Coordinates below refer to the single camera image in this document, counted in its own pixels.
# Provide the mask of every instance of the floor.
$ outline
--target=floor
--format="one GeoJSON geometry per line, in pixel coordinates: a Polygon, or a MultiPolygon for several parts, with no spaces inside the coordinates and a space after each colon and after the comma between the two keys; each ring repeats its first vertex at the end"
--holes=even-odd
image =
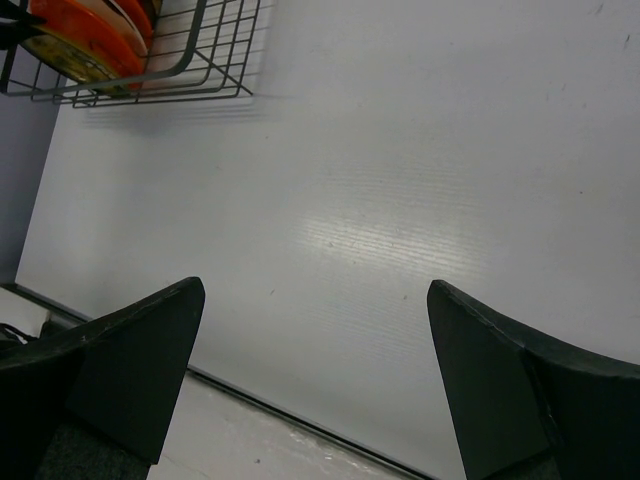
{"type": "MultiPolygon", "coordinates": [[[[48,312],[0,289],[0,321],[37,335],[48,312]]],[[[397,475],[185,377],[148,480],[392,480],[397,475]]]]}

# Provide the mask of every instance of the table surface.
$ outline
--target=table surface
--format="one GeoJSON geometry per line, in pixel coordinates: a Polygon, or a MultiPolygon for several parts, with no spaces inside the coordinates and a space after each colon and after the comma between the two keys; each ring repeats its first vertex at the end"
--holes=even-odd
{"type": "Polygon", "coordinates": [[[199,275],[194,365],[447,480],[434,278],[640,363],[640,4],[269,11],[251,102],[61,109],[20,284],[97,316],[199,275]]]}

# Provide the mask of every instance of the wire grid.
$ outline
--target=wire grid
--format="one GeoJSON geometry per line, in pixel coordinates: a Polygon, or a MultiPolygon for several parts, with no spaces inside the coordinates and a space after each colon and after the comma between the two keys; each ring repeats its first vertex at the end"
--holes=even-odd
{"type": "Polygon", "coordinates": [[[165,0],[143,75],[78,85],[38,61],[31,81],[14,78],[15,49],[5,60],[0,89],[36,102],[90,108],[138,103],[214,100],[252,95],[243,84],[261,0],[165,0]],[[141,83],[126,96],[97,91],[141,83]]]}

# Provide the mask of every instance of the metal wire basket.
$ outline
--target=metal wire basket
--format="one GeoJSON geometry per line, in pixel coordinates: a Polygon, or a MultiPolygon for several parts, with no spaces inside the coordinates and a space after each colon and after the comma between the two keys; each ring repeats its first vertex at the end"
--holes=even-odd
{"type": "Polygon", "coordinates": [[[71,104],[76,108],[140,103],[215,100],[252,95],[247,74],[261,0],[165,0],[145,73],[95,83],[76,84],[44,63],[24,72],[14,68],[14,47],[7,52],[0,92],[31,100],[71,104]],[[100,89],[140,84],[124,96],[100,89]]]}

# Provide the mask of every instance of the gray wall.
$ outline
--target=gray wall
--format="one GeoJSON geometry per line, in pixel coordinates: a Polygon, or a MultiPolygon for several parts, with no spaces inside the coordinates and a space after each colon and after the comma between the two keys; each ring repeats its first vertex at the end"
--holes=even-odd
{"type": "MultiPolygon", "coordinates": [[[[24,78],[33,66],[23,53],[15,73],[24,78]]],[[[0,282],[15,278],[57,114],[52,104],[0,95],[0,282]]]]}

